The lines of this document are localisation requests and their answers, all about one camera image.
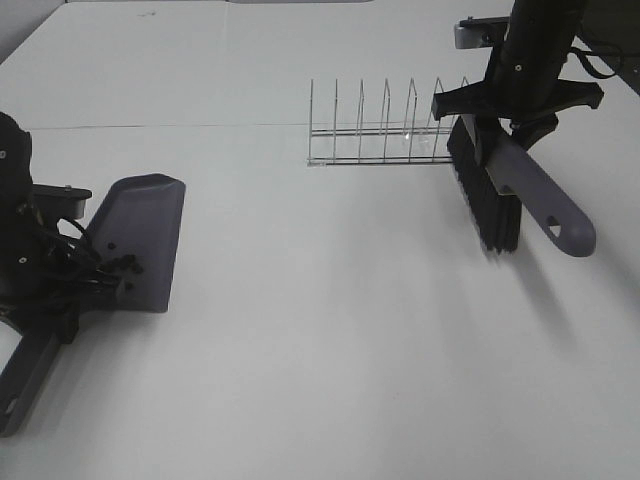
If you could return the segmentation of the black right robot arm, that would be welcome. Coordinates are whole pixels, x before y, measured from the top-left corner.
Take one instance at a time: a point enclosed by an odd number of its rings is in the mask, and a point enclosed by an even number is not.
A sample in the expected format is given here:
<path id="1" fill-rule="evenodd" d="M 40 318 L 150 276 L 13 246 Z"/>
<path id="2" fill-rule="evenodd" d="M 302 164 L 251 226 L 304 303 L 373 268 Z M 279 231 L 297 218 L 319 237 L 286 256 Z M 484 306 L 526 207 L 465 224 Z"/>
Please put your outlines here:
<path id="1" fill-rule="evenodd" d="M 489 48 L 491 54 L 481 81 L 434 95 L 433 118 L 469 114 L 507 119 L 514 140 L 529 149 L 556 129 L 558 112 L 598 108 L 604 92 L 597 83 L 560 77 L 586 5 L 519 0 L 507 17 L 457 22 L 457 49 Z"/>

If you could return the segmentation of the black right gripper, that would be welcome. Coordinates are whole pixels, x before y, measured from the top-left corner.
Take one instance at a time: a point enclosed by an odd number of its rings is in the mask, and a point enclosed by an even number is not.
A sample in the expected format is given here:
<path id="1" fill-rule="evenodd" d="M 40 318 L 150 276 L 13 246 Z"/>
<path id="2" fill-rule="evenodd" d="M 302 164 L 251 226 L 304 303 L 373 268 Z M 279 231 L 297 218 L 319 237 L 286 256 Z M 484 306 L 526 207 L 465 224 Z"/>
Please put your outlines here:
<path id="1" fill-rule="evenodd" d="M 514 140 L 529 149 L 555 130 L 558 112 L 578 106 L 595 110 L 604 97 L 595 82 L 559 77 L 570 51 L 534 48 L 518 57 L 506 45 L 496 46 L 484 78 L 435 94 L 431 113 L 436 120 L 463 114 L 507 119 Z"/>

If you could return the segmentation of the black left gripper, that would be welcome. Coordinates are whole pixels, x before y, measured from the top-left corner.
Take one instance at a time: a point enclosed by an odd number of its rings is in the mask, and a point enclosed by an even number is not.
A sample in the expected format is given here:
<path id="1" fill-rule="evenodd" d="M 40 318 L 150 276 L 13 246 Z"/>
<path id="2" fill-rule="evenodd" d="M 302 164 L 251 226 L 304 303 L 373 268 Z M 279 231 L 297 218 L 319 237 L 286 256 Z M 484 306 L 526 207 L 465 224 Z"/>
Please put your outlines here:
<path id="1" fill-rule="evenodd" d="M 101 259 L 78 220 L 47 218 L 34 202 L 3 210 L 1 319 L 21 334 L 47 331 L 72 343 L 82 314 L 112 307 L 125 292 Z"/>

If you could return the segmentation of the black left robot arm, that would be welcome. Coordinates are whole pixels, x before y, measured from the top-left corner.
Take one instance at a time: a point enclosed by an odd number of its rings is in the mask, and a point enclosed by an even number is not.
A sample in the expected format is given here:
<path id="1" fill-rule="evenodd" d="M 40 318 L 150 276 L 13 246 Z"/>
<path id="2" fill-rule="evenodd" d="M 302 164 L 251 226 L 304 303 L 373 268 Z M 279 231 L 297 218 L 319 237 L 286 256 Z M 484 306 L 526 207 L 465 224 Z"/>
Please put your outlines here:
<path id="1" fill-rule="evenodd" d="M 80 315 L 124 289 L 79 224 L 91 192 L 36 185 L 32 136 L 1 115 L 1 316 L 19 333 L 51 331 L 73 342 Z"/>

